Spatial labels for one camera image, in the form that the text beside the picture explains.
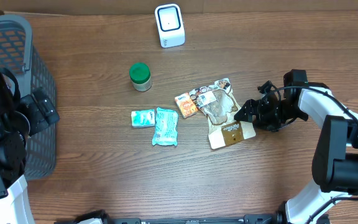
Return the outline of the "orange tissue pack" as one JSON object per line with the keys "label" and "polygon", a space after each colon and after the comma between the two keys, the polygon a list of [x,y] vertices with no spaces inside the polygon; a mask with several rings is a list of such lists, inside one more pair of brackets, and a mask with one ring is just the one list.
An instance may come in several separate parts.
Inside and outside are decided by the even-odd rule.
{"label": "orange tissue pack", "polygon": [[175,103],[177,104],[183,118],[188,118],[198,112],[198,109],[193,100],[190,98],[189,93],[183,93],[176,96]]}

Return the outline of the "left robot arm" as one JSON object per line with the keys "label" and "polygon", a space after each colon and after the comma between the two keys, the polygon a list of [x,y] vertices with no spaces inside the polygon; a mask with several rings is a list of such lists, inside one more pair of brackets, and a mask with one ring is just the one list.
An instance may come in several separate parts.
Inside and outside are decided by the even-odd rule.
{"label": "left robot arm", "polygon": [[35,222],[27,181],[53,172],[59,119],[42,87],[21,96],[14,74],[0,67],[0,223]]}

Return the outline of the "brown snack pouch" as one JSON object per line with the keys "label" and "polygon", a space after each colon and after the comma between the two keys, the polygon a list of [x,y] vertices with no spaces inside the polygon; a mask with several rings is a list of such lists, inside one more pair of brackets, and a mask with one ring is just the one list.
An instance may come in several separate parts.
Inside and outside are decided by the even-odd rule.
{"label": "brown snack pouch", "polygon": [[196,107],[207,117],[208,140],[212,150],[239,143],[256,136],[252,123],[237,121],[234,115],[241,109],[228,78],[201,86],[189,92]]}

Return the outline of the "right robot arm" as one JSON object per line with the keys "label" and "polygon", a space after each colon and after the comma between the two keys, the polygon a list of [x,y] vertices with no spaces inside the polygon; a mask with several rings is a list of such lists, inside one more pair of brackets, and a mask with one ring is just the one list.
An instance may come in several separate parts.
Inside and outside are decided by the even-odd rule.
{"label": "right robot arm", "polygon": [[247,100],[235,114],[257,129],[275,132],[296,119],[319,126],[312,180],[273,214],[248,214],[244,223],[329,223],[337,203],[358,201],[358,114],[337,100],[324,83],[309,82],[305,70],[290,70],[283,87],[267,81],[259,100]]}

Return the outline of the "light teal wipes pack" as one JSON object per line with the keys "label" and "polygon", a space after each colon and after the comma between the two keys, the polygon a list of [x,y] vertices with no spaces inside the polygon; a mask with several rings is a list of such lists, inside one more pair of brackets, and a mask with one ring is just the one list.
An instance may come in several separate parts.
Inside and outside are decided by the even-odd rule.
{"label": "light teal wipes pack", "polygon": [[177,124],[178,113],[176,111],[157,108],[152,145],[177,146]]}

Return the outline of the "teal tissue pack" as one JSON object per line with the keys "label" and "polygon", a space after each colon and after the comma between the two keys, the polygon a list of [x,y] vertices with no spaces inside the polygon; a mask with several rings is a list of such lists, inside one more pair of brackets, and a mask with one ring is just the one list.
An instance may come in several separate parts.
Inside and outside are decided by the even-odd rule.
{"label": "teal tissue pack", "polygon": [[140,110],[131,112],[133,128],[148,128],[155,126],[155,110]]}

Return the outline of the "green lid jar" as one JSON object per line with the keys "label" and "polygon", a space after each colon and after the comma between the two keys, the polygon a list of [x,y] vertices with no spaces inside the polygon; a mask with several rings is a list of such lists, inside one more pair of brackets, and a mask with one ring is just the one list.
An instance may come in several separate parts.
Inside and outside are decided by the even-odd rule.
{"label": "green lid jar", "polygon": [[151,88],[151,72],[146,64],[140,62],[133,64],[129,70],[129,75],[137,91],[147,91]]}

